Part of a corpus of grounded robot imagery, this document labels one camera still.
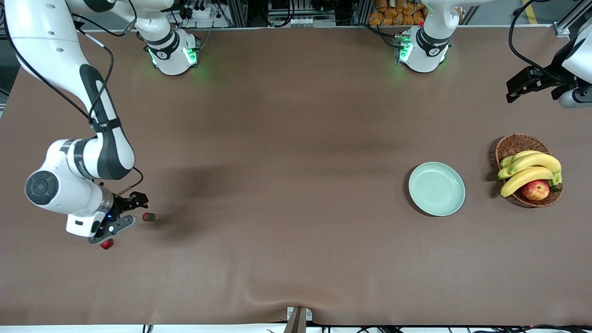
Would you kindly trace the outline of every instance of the table surface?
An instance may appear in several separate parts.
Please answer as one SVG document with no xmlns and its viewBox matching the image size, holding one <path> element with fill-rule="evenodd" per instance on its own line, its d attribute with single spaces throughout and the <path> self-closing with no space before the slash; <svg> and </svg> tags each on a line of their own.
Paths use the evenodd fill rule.
<svg viewBox="0 0 592 333">
<path fill-rule="evenodd" d="M 542 64 L 565 43 L 517 31 Z M 21 71 L 0 120 L 0 324 L 273 322 L 294 305 L 335 325 L 592 324 L 592 112 L 549 91 L 507 104 L 505 82 L 526 65 L 507 29 L 459 29 L 425 75 L 362 29 L 215 31 L 200 67 L 175 77 L 134 36 L 98 37 L 115 54 L 137 189 L 160 220 L 104 251 L 27 201 L 49 144 L 92 133 Z M 105 73 L 107 54 L 81 43 Z M 561 160 L 560 202 L 498 195 L 491 147 L 510 133 Z M 408 176 L 427 161 L 464 179 L 457 213 L 411 203 Z"/>
</svg>

